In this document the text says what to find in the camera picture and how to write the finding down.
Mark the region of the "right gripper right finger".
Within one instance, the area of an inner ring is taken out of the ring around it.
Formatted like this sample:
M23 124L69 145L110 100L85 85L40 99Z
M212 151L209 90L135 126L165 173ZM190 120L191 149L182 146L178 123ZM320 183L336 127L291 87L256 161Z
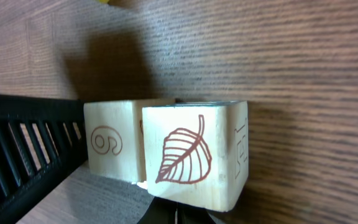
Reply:
M177 204L178 224L216 224L205 208Z

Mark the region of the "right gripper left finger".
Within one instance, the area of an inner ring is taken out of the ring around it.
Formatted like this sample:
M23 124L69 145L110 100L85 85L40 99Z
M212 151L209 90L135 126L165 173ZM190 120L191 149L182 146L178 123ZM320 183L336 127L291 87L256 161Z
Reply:
M154 197L143 217L137 224L175 224L177 203Z

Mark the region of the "wooden block red pattern top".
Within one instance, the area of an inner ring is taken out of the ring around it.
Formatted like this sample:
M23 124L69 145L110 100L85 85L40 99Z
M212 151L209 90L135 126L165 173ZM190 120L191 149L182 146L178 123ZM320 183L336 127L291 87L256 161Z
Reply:
M246 101L149 106L142 110L148 193L228 212L249 176Z

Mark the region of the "wooden block red U side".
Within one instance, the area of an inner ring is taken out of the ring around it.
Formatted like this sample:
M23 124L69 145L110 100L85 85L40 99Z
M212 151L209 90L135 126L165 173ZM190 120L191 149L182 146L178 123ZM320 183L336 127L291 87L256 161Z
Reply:
M161 98L85 103L90 171L125 182L146 181L142 108L174 102Z

